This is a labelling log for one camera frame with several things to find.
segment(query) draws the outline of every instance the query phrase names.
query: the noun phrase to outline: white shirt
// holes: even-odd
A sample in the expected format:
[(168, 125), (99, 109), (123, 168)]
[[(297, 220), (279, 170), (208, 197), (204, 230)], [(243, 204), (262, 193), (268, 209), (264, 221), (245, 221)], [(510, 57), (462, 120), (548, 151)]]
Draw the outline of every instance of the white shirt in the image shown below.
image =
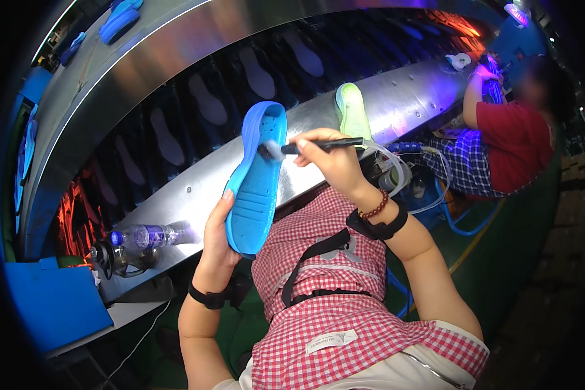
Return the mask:
[[(444, 321), (435, 321), (436, 326), (457, 332), (463, 336), (480, 344), (489, 353), (490, 350), (485, 344), (474, 335), (466, 332), (458, 326), (445, 323)], [(466, 370), (459, 367), (448, 359), (437, 355), (431, 349), (417, 344), (404, 349), (410, 355), (414, 355), (423, 363), (426, 363), (434, 371), (450, 378), (456, 383), (464, 384), (470, 389), (475, 386), (475, 378), (468, 374)], [(251, 369), (253, 360), (247, 362), (247, 367), (241, 373), (238, 381), (228, 379), (216, 385), (213, 390), (252, 390), (251, 387)], [(397, 353), (389, 358), (373, 364), (366, 370), (353, 374), (348, 378), (320, 386), (318, 390), (451, 390), (452, 385), (438, 378), (429, 370), (424, 368), (420, 363), (415, 362), (407, 355)]]

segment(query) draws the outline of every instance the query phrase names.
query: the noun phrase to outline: woman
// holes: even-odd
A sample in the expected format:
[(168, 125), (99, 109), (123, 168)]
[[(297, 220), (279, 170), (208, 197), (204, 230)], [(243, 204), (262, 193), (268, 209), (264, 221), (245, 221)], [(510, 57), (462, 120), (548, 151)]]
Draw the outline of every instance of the woman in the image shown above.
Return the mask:
[[(463, 120), (469, 130), (457, 140), (422, 141), (448, 159), (452, 188), (484, 198), (507, 197), (528, 187), (548, 166), (558, 123), (574, 115), (574, 87), (552, 58), (528, 60), (522, 80), (513, 88), (516, 101), (509, 104), (504, 98), (504, 104), (483, 101), (484, 82), (497, 77), (479, 65), (463, 97)], [(446, 180), (439, 157), (429, 153), (421, 157)]]
[[(190, 389), (473, 388), (489, 355), (475, 315), (429, 232), (366, 181), (354, 148), (325, 153), (312, 142), (343, 137), (317, 129), (291, 139), (296, 164), (316, 164), (331, 188), (274, 223), (257, 254), (251, 271), (271, 325), (239, 381), (214, 339), (219, 311), (187, 295), (178, 329)], [(226, 192), (206, 224), (192, 282), (202, 294), (222, 292), (241, 258), (226, 241), (233, 202)], [(381, 242), (347, 228), (356, 207), (369, 226), (396, 232)], [(405, 323), (382, 304), (384, 244), (405, 266), (421, 321)]]

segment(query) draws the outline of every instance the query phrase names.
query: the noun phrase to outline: black wristband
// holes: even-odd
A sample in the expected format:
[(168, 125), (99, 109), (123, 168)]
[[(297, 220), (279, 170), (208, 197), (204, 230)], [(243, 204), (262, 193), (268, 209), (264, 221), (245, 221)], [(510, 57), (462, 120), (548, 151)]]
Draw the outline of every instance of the black wristband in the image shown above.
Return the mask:
[(407, 222), (406, 202), (401, 199), (396, 200), (396, 202), (398, 204), (398, 215), (387, 225), (383, 222), (373, 225), (362, 219), (357, 213), (358, 209), (355, 209), (347, 217), (347, 226), (372, 240), (390, 240)]
[(207, 309), (219, 310), (223, 308), (225, 301), (229, 300), (230, 289), (230, 286), (227, 285), (225, 290), (222, 292), (206, 292), (204, 294), (195, 288), (193, 285), (193, 280), (191, 279), (191, 285), (188, 287), (188, 293), (193, 297), (194, 300), (202, 303)]

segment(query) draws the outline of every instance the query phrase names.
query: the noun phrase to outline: green floor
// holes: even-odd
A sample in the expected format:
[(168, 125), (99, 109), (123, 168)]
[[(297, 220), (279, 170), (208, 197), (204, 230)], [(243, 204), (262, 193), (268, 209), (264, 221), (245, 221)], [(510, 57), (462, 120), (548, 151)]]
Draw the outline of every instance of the green floor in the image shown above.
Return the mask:
[[(449, 268), (463, 258), (453, 273), (453, 280), (481, 322), (488, 344), (493, 343), (495, 332), (535, 268), (556, 210), (559, 169), (558, 159), (554, 159), (533, 187), (523, 194), (506, 199), (483, 234), (459, 236), (445, 222), (432, 230)], [(476, 226), (490, 213), (491, 207), (489, 203), (479, 203), (464, 218), (462, 227), (468, 229)], [(395, 276), (407, 285), (402, 267), (393, 254), (387, 255), (387, 264)], [(388, 287), (385, 303), (392, 312), (397, 312), (405, 302), (402, 294), (394, 287)], [(177, 329), (180, 306), (181, 300), (174, 300), (156, 327)], [(109, 335), (124, 355), (132, 350), (147, 331), (156, 313), (143, 316)], [(416, 319), (415, 310), (406, 318), (408, 321)], [(222, 310), (216, 339), (235, 376), (239, 374), (236, 372), (238, 356), (250, 350), (267, 329), (263, 305), (255, 288), (243, 302), (241, 311), (229, 307)], [(145, 338), (127, 364), (150, 387), (186, 389), (187, 379), (183, 368), (163, 357), (153, 338), (155, 332), (156, 328)]]

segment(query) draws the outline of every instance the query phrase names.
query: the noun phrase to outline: red shirt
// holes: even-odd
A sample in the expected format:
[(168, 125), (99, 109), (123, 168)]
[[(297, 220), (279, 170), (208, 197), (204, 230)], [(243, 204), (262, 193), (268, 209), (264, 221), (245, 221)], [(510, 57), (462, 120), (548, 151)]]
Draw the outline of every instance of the red shirt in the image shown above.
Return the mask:
[(479, 102), (476, 122), (489, 146), (491, 186), (496, 191), (510, 193), (528, 184), (554, 154), (548, 124), (524, 105)]

